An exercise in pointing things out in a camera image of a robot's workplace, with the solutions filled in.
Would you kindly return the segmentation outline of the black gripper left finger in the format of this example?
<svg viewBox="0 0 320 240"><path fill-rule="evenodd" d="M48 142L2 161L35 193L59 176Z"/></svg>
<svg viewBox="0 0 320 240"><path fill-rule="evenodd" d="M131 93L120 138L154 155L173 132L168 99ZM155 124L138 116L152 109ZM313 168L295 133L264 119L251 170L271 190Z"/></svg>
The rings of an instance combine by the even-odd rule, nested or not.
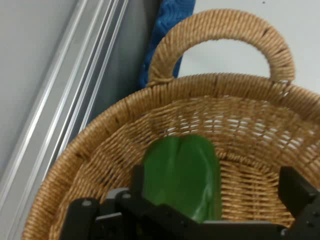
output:
<svg viewBox="0 0 320 240"><path fill-rule="evenodd" d="M158 240L159 233L148 225L144 214L154 205L143 198L144 167L135 165L129 188L116 188L106 199L83 197L67 209L61 240Z"/></svg>

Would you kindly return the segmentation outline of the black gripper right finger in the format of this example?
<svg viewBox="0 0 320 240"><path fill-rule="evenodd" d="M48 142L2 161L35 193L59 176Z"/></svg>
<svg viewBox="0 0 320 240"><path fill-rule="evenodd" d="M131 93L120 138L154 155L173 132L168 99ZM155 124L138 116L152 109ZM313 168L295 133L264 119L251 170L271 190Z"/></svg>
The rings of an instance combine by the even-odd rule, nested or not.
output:
<svg viewBox="0 0 320 240"><path fill-rule="evenodd" d="M285 230L285 240L318 240L320 238L320 191L290 166L280 169L278 197L294 217Z"/></svg>

